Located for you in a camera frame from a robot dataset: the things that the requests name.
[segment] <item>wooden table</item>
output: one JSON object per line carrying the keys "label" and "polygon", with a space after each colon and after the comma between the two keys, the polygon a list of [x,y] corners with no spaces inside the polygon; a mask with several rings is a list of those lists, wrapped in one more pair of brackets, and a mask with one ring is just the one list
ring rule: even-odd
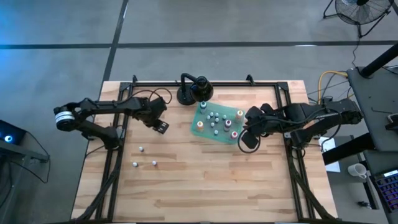
{"label": "wooden table", "polygon": [[[116,100],[120,82],[105,82],[100,100]],[[303,81],[288,81],[292,102],[306,102]],[[135,87],[134,92],[155,88]],[[129,120],[119,179],[114,222],[274,222],[297,221],[292,186],[281,134],[262,139],[254,154],[194,136],[190,126],[196,105],[183,106],[176,87],[168,88],[172,102],[161,120],[170,127],[164,135]],[[166,91],[158,92],[169,99]],[[277,108],[269,87],[217,87],[210,100],[225,106]],[[113,115],[98,115],[95,123],[109,126]],[[88,152],[101,146],[92,141]],[[336,208],[319,147],[306,148],[305,167],[312,192],[330,214]],[[98,193],[106,150],[90,154],[84,163],[72,218],[81,215]],[[305,217],[308,217],[300,192]],[[109,197],[104,209],[108,209]]]}

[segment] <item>yellow cable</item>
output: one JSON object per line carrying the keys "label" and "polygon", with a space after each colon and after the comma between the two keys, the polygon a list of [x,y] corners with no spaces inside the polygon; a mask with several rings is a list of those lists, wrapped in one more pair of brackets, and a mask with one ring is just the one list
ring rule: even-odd
{"label": "yellow cable", "polygon": [[337,75],[342,75],[344,77],[348,77],[347,73],[343,73],[343,72],[337,72],[337,71],[325,71],[322,73],[322,75],[319,77],[319,81],[318,81],[318,103],[321,103],[321,83],[322,83],[322,78],[325,74],[327,73],[334,73]]}

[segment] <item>concrete floor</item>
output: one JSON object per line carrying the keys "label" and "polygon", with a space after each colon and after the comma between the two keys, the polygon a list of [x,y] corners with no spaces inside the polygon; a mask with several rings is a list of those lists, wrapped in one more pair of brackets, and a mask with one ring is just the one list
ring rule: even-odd
{"label": "concrete floor", "polygon": [[[122,2],[1,1],[0,44],[110,44]],[[130,0],[119,42],[355,41],[355,26],[339,18],[322,20],[327,2]],[[398,16],[392,11],[363,40],[397,40],[397,26]],[[366,65],[389,47],[359,46],[356,64]],[[211,80],[243,80],[250,73],[256,80],[304,80],[311,92],[325,70],[352,67],[354,48],[118,49],[110,80],[131,80],[132,75],[139,80],[176,80],[182,72]],[[52,110],[84,97],[97,98],[108,55],[109,49],[0,50],[0,94],[6,96],[1,119],[32,132],[52,158],[48,184],[25,176],[14,223],[70,218],[87,141],[78,132],[58,131]],[[331,84],[342,81],[336,76]],[[337,99],[348,88],[345,83],[326,95]],[[359,136],[366,131],[364,124],[344,126],[338,135]],[[41,175],[46,168],[32,165]],[[352,185],[331,180],[331,187],[337,206],[345,204],[343,209],[337,207],[340,218],[368,222],[365,217],[382,215],[356,207],[356,199],[341,194]]]}

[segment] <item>blue light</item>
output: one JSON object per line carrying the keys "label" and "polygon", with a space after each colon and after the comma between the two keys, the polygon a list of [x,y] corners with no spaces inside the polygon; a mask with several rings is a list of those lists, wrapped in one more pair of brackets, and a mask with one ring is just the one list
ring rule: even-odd
{"label": "blue light", "polygon": [[4,140],[6,142],[11,142],[12,141],[12,136],[6,136],[6,137],[4,137]]}

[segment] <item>electric fan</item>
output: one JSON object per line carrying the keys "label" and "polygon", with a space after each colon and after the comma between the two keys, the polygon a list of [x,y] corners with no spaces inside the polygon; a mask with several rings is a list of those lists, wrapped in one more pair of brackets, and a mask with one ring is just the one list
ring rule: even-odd
{"label": "electric fan", "polygon": [[[323,12],[323,18],[338,16],[342,21],[348,24],[357,25],[358,36],[362,38],[368,35],[381,19],[390,13],[389,9],[394,0],[335,0],[336,14],[327,16],[325,14],[326,10],[328,10],[332,2],[333,0],[329,2]],[[377,22],[362,35],[361,25],[376,20]]]}

